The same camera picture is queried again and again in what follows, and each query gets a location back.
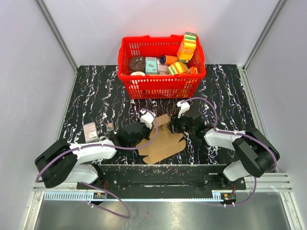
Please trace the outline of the orange tube with blue cap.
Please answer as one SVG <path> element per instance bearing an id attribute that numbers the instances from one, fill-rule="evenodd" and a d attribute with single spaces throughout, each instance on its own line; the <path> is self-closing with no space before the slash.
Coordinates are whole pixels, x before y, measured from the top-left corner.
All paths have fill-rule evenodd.
<path id="1" fill-rule="evenodd" d="M 162 65 L 172 65 L 178 61 L 176 56 L 169 56 L 169 55 L 161 55 L 160 63 Z"/>

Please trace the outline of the pink small box in basket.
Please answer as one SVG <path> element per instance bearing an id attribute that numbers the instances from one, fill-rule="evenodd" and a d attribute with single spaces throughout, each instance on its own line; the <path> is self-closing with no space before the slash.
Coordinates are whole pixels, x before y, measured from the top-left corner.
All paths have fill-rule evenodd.
<path id="1" fill-rule="evenodd" d="M 168 65 L 161 64 L 160 59 L 157 59 L 157 74 L 166 75 L 168 73 Z"/>

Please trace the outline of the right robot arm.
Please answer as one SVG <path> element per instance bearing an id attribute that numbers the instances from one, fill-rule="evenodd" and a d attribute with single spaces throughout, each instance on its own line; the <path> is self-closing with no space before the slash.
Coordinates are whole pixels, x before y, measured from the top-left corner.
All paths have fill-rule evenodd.
<path id="1" fill-rule="evenodd" d="M 219 186 L 228 190 L 241 177 L 260 178 L 275 170 L 280 159 L 278 150 L 256 128 L 248 131 L 226 131 L 206 125 L 200 113 L 187 111 L 171 117 L 169 129 L 173 133 L 188 133 L 201 144 L 235 151 L 238 160 L 223 169 L 218 178 Z"/>

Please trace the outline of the brown round cookie pack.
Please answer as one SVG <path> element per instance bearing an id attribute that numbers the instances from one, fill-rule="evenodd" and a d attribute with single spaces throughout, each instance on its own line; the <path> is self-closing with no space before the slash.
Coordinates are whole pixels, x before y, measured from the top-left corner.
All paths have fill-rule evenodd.
<path id="1" fill-rule="evenodd" d="M 135 56 L 129 60 L 129 70 L 130 72 L 145 72 L 145 57 L 144 56 Z"/>

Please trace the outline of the brown cardboard box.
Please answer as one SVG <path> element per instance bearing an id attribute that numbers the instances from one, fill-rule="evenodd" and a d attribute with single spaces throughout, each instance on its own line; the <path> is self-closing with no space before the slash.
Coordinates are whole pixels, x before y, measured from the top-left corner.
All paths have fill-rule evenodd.
<path id="1" fill-rule="evenodd" d="M 186 147 L 184 134 L 173 134 L 169 130 L 170 121 L 168 114 L 157 117 L 158 128 L 153 125 L 149 135 L 149 139 L 153 142 L 145 148 L 138 149 L 139 155 L 143 156 L 144 163 L 156 164 L 181 152 Z"/>

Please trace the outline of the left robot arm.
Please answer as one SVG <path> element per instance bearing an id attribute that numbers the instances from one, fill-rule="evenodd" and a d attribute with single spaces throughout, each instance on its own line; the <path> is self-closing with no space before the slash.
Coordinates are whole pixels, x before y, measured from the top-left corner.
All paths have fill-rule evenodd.
<path id="1" fill-rule="evenodd" d="M 110 139 L 88 144 L 68 143 L 59 139 L 35 159 L 38 170 L 37 183 L 46 188 L 53 188 L 67 179 L 82 181 L 77 171 L 92 173 L 85 176 L 85 182 L 93 189 L 100 189 L 104 184 L 103 176 L 96 172 L 95 167 L 83 169 L 81 164 L 98 159 L 109 160 L 121 150 L 136 150 L 143 139 L 149 139 L 153 124 L 132 122 Z"/>

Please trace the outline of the small clear plastic bag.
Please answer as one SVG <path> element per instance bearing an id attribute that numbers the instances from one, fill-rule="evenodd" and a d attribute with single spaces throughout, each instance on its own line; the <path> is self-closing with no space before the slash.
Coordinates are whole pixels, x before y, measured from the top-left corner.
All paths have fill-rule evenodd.
<path id="1" fill-rule="evenodd" d="M 113 123 L 108 123 L 106 124 L 106 131 L 112 131 L 114 130 L 114 125 Z"/>

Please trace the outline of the yellow green striped box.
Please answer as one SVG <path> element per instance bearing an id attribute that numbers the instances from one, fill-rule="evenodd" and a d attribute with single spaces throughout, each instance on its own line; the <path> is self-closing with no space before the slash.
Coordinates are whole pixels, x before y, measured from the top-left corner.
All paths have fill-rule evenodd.
<path id="1" fill-rule="evenodd" d="M 167 70 L 170 75 L 184 74 L 188 71 L 188 67 L 185 63 L 178 61 L 169 65 Z"/>

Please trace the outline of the aluminium frame rail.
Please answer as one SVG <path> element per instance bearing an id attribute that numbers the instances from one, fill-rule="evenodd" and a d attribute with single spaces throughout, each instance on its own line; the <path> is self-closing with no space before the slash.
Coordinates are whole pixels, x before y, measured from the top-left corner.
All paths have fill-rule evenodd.
<path id="1" fill-rule="evenodd" d="M 37 4 L 40 12 L 42 13 L 45 21 L 47 22 L 52 34 L 54 35 L 58 45 L 60 46 L 65 58 L 67 59 L 69 65 L 73 69 L 74 72 L 77 72 L 78 65 L 76 64 L 76 61 L 74 60 L 71 52 L 69 51 L 62 35 L 60 34 L 60 31 L 49 11 L 47 8 L 47 5 L 45 4 L 44 0 L 35 0 L 35 3 Z"/>

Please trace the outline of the teal snack box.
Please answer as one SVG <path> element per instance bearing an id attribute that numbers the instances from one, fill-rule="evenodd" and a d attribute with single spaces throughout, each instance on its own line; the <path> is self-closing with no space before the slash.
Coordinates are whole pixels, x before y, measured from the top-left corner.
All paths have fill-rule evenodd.
<path id="1" fill-rule="evenodd" d="M 157 58 L 146 57 L 145 58 L 145 74 L 157 74 Z"/>

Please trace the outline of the small orange packet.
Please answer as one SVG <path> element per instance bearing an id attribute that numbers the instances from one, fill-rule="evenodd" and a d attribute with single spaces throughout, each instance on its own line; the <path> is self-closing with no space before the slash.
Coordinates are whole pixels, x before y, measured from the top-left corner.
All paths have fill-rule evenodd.
<path id="1" fill-rule="evenodd" d="M 196 67 L 191 67 L 187 70 L 186 74 L 198 74 L 198 70 Z"/>

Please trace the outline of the red plastic shopping basket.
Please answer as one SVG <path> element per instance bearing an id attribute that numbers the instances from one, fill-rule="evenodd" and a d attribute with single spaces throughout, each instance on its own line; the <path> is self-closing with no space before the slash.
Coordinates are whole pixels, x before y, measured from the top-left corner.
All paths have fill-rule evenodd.
<path id="1" fill-rule="evenodd" d="M 131 99 L 190 98 L 206 75 L 205 56 L 199 37 L 188 68 L 196 67 L 198 74 L 131 76 L 129 60 L 135 56 L 176 56 L 184 35 L 169 37 L 130 36 L 122 39 L 118 54 L 118 78 L 124 83 Z"/>

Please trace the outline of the tall orange yellow carton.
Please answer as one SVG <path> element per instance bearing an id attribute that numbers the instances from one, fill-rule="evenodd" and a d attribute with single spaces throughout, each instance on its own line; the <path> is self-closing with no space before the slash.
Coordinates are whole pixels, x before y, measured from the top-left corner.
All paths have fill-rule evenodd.
<path id="1" fill-rule="evenodd" d="M 196 49 L 197 35 L 186 32 L 177 51 L 178 61 L 189 63 Z"/>

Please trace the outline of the white round lid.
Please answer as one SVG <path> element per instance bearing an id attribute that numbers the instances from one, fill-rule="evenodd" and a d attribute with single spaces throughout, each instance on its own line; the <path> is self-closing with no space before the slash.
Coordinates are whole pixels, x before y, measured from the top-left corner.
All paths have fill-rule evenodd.
<path id="1" fill-rule="evenodd" d="M 131 76 L 145 76 L 145 73 L 142 71 L 136 71 L 130 74 Z"/>

